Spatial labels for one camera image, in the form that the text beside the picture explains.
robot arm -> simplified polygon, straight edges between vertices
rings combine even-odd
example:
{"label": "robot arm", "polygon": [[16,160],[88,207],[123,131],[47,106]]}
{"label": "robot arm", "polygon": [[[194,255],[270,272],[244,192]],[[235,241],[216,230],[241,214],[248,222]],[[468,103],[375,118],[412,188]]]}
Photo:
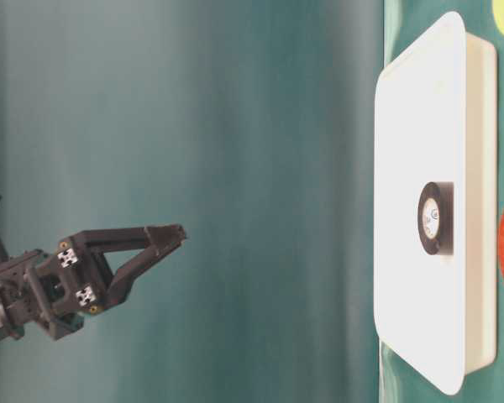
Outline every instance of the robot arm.
{"label": "robot arm", "polygon": [[[126,301],[134,281],[181,246],[179,224],[82,231],[53,254],[36,249],[7,259],[0,240],[0,340],[37,322],[54,340],[80,330],[81,313],[97,315]],[[140,249],[115,273],[105,254]]]}

green table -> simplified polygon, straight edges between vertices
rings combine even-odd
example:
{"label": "green table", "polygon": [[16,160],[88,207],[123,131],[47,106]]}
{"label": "green table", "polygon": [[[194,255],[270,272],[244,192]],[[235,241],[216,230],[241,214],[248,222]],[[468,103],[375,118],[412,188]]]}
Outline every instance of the green table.
{"label": "green table", "polygon": [[0,403],[377,401],[382,18],[381,0],[0,0],[11,254],[84,228],[190,235],[81,332],[1,343]]}
{"label": "green table", "polygon": [[[498,208],[504,208],[504,36],[494,23],[491,0],[486,1],[385,1],[385,62],[395,58],[429,25],[447,11],[458,11],[468,32],[487,39],[498,53]],[[498,354],[496,362],[465,379],[463,389],[454,398],[441,394],[420,374],[382,346],[380,401],[504,403],[504,281],[498,276]]]}

black tape roll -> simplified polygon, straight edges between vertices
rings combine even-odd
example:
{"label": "black tape roll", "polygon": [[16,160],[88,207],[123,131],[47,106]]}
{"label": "black tape roll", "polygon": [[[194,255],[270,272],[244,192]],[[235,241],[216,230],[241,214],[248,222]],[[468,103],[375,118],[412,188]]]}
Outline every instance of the black tape roll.
{"label": "black tape roll", "polygon": [[454,184],[429,182],[418,202],[418,234],[428,254],[454,252]]}

green surface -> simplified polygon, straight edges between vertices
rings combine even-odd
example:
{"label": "green surface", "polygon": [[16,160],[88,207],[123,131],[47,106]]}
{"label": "green surface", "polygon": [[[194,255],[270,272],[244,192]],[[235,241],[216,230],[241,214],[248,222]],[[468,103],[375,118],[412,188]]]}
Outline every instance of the green surface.
{"label": "green surface", "polygon": [[375,402],[382,2],[0,0],[0,230],[181,222],[129,301],[0,344],[0,403]]}
{"label": "green surface", "polygon": [[[504,37],[496,29],[489,1],[385,1],[385,57],[396,57],[429,25],[444,13],[456,10],[467,31],[487,39],[498,53],[498,209],[504,208]],[[440,402],[463,401],[504,403],[504,280],[498,275],[498,354],[496,362],[468,375],[463,389],[454,398],[443,395],[389,348],[382,350],[383,385],[381,401]]]}

gold screw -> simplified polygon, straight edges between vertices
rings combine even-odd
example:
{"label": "gold screw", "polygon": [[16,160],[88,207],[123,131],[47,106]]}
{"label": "gold screw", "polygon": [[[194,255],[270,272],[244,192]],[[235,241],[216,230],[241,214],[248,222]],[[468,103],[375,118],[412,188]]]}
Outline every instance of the gold screw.
{"label": "gold screw", "polygon": [[100,306],[98,306],[98,305],[92,305],[92,306],[90,306],[90,313],[92,315],[95,315],[95,314],[99,313],[100,311],[101,311],[101,307]]}

